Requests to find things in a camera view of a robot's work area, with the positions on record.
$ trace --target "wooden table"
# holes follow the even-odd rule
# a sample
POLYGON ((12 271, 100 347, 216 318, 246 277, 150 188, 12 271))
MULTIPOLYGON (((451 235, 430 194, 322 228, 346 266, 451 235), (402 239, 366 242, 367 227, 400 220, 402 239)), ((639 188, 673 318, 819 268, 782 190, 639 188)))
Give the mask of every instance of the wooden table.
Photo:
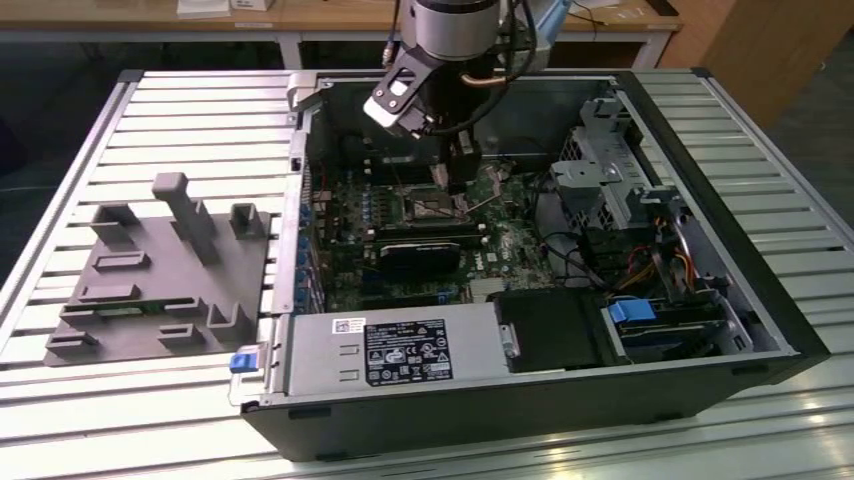
MULTIPOLYGON (((284 65, 303 68, 304 41, 382 41, 392 0, 278 0, 267 12, 234 10, 226 18, 182 20, 176 0, 0 0, 0 42, 272 41, 284 65)), ((603 22, 567 16, 558 42, 641 44, 633 66, 658 63, 678 17, 655 13, 645 0, 593 10, 603 22)))

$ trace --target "table leg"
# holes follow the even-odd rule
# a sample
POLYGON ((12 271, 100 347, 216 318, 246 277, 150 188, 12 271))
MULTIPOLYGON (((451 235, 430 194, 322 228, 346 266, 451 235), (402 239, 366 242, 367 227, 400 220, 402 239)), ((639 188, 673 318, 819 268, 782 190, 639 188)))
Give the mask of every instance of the table leg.
POLYGON ((671 33, 663 31, 649 33, 649 38, 638 51, 631 68, 655 68, 658 66, 671 33))
POLYGON ((276 36, 279 50, 282 51, 282 61, 286 70, 300 70, 303 68, 303 59, 299 54, 299 44, 302 35, 299 33, 282 33, 276 36))

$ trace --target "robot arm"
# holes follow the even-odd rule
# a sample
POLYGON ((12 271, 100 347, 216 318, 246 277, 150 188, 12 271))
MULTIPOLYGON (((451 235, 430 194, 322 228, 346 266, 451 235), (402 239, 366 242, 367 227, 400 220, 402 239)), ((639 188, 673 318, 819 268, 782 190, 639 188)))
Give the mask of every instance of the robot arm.
POLYGON ((499 103, 509 84, 545 68, 570 3, 399 0, 395 6, 402 48, 364 112, 392 133, 440 137, 444 171, 436 183, 451 190, 474 179, 478 169, 474 125, 499 103), (505 73, 497 75, 499 63, 505 73))

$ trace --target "motherboard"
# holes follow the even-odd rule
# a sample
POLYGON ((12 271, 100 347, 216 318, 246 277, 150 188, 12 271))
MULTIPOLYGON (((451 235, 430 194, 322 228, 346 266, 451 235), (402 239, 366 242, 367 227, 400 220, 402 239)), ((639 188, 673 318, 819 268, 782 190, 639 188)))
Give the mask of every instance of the motherboard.
POLYGON ((531 176, 484 161, 450 195, 424 168, 366 161, 315 194, 326 311, 476 303, 555 284, 533 232, 531 176))

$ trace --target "workbench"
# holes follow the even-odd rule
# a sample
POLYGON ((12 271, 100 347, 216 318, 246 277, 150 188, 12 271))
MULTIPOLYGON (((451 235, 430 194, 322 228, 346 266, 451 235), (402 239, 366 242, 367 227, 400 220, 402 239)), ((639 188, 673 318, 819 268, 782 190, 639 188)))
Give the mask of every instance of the workbench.
MULTIPOLYGON (((228 354, 44 367, 47 337, 96 240, 87 225, 99 204, 128 202, 140 217, 167 215, 150 182, 159 172, 183 171, 188 193, 211 213, 254 202, 276 216, 279 231, 288 77, 128 72, 116 85, 0 291, 3 478, 639 480, 846 471, 854 460, 854 233, 714 79, 685 71, 638 78, 834 353, 791 380, 747 390, 695 418, 654 425, 295 464, 238 416, 228 354)), ((655 151, 646 153, 667 183, 655 151)), ((271 321, 278 251, 274 235, 262 323, 271 321)))
MULTIPOLYGON (((232 10, 231 17, 180 20, 176 5, 176 0, 0 0, 0 43, 275 42, 284 66, 299 69, 303 42, 384 42, 394 13, 392 0, 278 0, 266 12, 232 10)), ((590 21, 567 16, 558 42, 635 44, 629 64, 595 66, 654 68, 681 27, 678 17, 658 15, 645 0, 623 0, 593 14, 606 25, 594 29, 590 21)))

